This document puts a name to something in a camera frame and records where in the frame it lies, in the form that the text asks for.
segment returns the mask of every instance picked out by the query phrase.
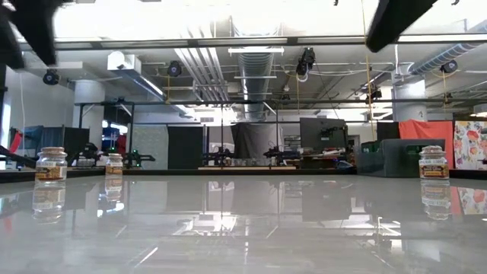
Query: colorful wall art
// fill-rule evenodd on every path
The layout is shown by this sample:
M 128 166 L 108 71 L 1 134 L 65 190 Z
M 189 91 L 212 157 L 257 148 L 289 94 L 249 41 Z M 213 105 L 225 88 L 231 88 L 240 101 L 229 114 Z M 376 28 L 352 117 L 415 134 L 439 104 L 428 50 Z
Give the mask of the colorful wall art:
M 487 122 L 455 122 L 456 169 L 487 170 L 487 165 L 482 163 L 482 160 L 487 158 L 487 134 L 480 133 L 483 128 L 487 128 Z

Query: building pillar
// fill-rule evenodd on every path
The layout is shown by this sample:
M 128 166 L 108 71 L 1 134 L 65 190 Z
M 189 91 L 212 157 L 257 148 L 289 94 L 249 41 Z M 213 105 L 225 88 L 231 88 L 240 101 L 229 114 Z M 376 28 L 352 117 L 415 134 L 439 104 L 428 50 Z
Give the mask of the building pillar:
M 395 77 L 393 74 L 393 99 L 425 99 L 426 86 L 422 76 L 415 76 L 403 80 L 402 76 Z M 394 122 L 415 119 L 428 121 L 428 111 L 425 103 L 393 103 Z
M 105 87 L 102 83 L 93 80 L 79 80 L 75 85 L 75 103 L 101 102 L 105 100 Z M 84 106 L 85 113 L 90 106 Z M 90 142 L 101 149 L 101 135 L 103 133 L 104 107 L 95 106 L 83 116 L 83 129 L 90 129 Z M 75 106 L 73 110 L 73 127 L 77 128 L 79 124 L 79 107 Z

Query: orange curtain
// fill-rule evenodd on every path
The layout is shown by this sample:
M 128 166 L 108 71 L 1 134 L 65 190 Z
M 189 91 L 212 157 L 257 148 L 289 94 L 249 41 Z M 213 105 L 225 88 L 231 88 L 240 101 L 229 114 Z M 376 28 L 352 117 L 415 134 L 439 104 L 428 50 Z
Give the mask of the orange curtain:
M 421 122 L 407 120 L 399 122 L 401 139 L 444 139 L 448 167 L 454 169 L 454 124 L 452 121 Z

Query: reflective table surface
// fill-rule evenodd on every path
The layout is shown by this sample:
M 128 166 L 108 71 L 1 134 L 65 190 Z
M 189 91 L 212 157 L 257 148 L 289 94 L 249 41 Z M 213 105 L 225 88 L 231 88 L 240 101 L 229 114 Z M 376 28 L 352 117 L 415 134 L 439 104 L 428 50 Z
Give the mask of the reflective table surface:
M 487 183 L 84 177 L 0 185 L 0 273 L 487 273 Z

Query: ceiling duct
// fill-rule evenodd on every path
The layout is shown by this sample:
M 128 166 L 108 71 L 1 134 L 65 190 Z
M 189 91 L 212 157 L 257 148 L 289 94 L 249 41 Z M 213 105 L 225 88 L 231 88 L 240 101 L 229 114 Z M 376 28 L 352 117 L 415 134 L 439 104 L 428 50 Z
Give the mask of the ceiling duct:
M 266 28 L 264 32 L 247 32 L 240 28 L 239 20 L 234 22 L 234 32 L 236 37 L 255 37 L 267 36 L 275 37 L 279 33 L 279 24 Z M 240 75 L 243 77 L 242 89 L 244 99 L 246 100 L 265 100 L 267 88 L 269 86 L 268 78 L 259 78 L 263 76 L 270 76 L 272 71 L 272 62 L 274 60 L 274 53 L 241 53 L 238 55 L 238 65 L 240 68 Z M 262 104 L 246 104 L 245 118 L 249 120 L 264 119 L 264 106 Z
M 487 33 L 487 20 L 468 30 L 468 33 Z M 429 56 L 421 62 L 412 64 L 408 69 L 408 73 L 410 75 L 423 75 L 433 69 L 440 68 L 442 65 L 462 56 L 465 53 L 468 53 L 470 50 L 475 49 L 480 45 L 482 45 L 482 43 L 458 43 L 453 46 L 449 46 L 448 48 Z
M 108 70 L 129 79 L 148 93 L 154 95 L 158 100 L 164 101 L 166 96 L 158 86 L 156 86 L 149 76 L 142 75 L 142 62 L 133 54 L 125 55 L 119 51 L 108 55 Z M 181 116 L 188 116 L 189 109 L 181 105 L 169 105 Z

